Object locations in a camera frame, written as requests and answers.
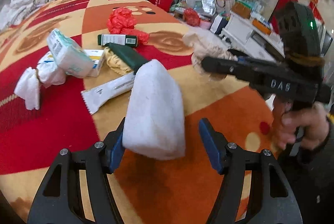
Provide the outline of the dark right sleeve forearm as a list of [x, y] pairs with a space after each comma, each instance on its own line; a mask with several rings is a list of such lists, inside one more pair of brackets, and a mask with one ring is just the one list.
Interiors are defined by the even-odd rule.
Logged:
[[297, 127], [305, 129], [295, 157], [280, 162], [297, 199], [304, 223], [333, 223], [333, 123], [320, 103], [287, 112], [286, 103], [274, 101], [272, 136], [276, 146], [296, 141]]

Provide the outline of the person's right hand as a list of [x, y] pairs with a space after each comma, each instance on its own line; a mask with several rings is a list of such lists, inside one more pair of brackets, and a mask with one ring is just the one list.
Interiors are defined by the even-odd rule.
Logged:
[[319, 147], [329, 134], [329, 121], [323, 105], [316, 102], [311, 108], [300, 111], [288, 111], [288, 107], [290, 103], [275, 97], [271, 134], [276, 147], [284, 150], [288, 144], [294, 144], [298, 128], [304, 129], [302, 148], [312, 151]]

